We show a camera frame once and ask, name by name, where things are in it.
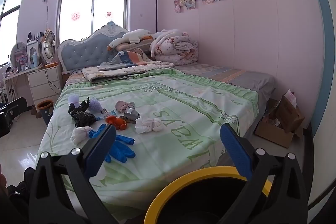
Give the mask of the round vanity mirror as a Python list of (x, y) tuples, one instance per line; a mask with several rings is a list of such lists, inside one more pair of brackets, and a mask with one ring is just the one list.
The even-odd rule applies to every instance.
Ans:
[(10, 54), (10, 63), (17, 70), (24, 71), (27, 63), (27, 50), (26, 45), (23, 42), (17, 42)]

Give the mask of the blue candy wrapper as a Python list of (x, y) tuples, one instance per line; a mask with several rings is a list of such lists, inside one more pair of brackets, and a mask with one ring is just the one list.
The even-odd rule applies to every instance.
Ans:
[(116, 116), (116, 112), (114, 110), (112, 111), (107, 111), (106, 109), (102, 109), (100, 111), (100, 113), (98, 113), (96, 115), (96, 120), (97, 121), (101, 121), (101, 120), (105, 120), (106, 118), (108, 118), (109, 116)]

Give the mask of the orange peel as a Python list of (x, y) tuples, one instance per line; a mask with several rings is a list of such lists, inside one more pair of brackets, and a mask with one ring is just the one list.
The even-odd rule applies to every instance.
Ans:
[(114, 115), (110, 115), (105, 119), (107, 124), (112, 124), (117, 130), (125, 130), (127, 128), (126, 120)]

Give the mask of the blue rubber gloves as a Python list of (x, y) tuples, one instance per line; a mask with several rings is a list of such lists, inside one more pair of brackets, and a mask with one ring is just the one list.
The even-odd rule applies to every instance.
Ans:
[(89, 138), (93, 141), (93, 148), (89, 151), (87, 163), (102, 164), (112, 159), (125, 163), (135, 157), (135, 152), (130, 148), (135, 140), (117, 134), (112, 124), (101, 124), (97, 130), (89, 133)]

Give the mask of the white desk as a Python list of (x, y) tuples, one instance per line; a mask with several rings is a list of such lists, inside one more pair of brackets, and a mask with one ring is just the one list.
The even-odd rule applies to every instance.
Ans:
[(43, 68), (43, 65), (39, 65), (35, 68), (31, 68), (25, 71), (21, 71), (9, 77), (3, 79), (3, 83), (5, 86), (5, 91), (7, 95), (7, 99), (9, 102), (12, 102), (19, 97), (23, 97), (27, 106), (33, 106), (33, 97), (30, 91), (30, 85), (28, 81), (28, 74), (40, 71)]

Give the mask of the cardboard box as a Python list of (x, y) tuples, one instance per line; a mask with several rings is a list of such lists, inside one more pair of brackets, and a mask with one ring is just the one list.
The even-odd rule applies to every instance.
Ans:
[(258, 123), (255, 135), (284, 148), (289, 148), (293, 138), (303, 138), (302, 122), (305, 117), (299, 107), (291, 102), (291, 97), (283, 95)]

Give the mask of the white nightstand drawers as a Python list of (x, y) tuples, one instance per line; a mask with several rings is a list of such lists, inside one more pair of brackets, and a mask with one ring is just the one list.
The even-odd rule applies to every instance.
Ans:
[(31, 72), (27, 78), (36, 109), (43, 101), (52, 100), (54, 103), (57, 101), (63, 89), (60, 65)]

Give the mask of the white cloth bundle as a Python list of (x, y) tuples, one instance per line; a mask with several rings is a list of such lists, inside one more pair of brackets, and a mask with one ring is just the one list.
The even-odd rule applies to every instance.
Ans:
[(79, 145), (80, 142), (84, 141), (89, 137), (89, 133), (93, 130), (93, 128), (89, 126), (84, 126), (84, 127), (77, 127), (73, 130), (72, 135), (71, 135), (71, 142), (74, 145)]

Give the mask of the striped bed sheet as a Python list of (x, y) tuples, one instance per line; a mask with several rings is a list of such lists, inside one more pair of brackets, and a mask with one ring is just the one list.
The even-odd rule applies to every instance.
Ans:
[(175, 66), (179, 71), (258, 92), (260, 104), (267, 102), (275, 89), (275, 79), (266, 73), (245, 71), (201, 63)]

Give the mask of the black plastic bag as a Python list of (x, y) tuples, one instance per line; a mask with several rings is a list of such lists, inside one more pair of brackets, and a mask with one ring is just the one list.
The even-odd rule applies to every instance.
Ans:
[(72, 117), (76, 128), (91, 126), (97, 121), (93, 114), (87, 112), (89, 104), (89, 97), (86, 101), (82, 101), (78, 107), (76, 107), (74, 103), (70, 103), (68, 114)]

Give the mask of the silver snack bag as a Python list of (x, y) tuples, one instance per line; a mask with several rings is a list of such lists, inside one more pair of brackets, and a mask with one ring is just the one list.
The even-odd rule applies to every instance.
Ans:
[(127, 123), (136, 124), (136, 120), (140, 118), (140, 114), (134, 108), (127, 108), (120, 118), (124, 119)]

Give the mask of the small blue orange bin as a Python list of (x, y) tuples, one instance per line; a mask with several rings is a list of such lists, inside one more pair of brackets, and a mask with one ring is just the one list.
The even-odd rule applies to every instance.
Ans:
[(45, 100), (37, 104), (37, 108), (46, 125), (49, 124), (53, 114), (54, 102), (53, 100)]

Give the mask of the blue tufted headboard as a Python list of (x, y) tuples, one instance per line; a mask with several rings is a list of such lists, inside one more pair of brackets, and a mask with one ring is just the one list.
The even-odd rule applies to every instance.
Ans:
[(99, 66), (103, 62), (110, 61), (117, 51), (109, 51), (108, 45), (125, 33), (127, 33), (126, 29), (114, 22), (109, 22), (87, 39), (78, 42), (74, 39), (63, 41), (58, 47), (58, 59), (63, 72)]

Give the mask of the white tissue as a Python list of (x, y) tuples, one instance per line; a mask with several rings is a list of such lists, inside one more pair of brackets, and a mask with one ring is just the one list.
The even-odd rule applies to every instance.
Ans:
[(138, 134), (147, 132), (159, 132), (163, 129), (163, 123), (159, 118), (150, 118), (145, 115), (135, 120), (135, 131)]

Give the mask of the pink cloth scrap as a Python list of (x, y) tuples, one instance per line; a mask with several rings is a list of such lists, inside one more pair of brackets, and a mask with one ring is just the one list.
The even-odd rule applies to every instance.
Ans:
[(115, 104), (114, 107), (118, 112), (124, 113), (127, 109), (134, 109), (135, 108), (135, 103), (134, 102), (118, 101)]

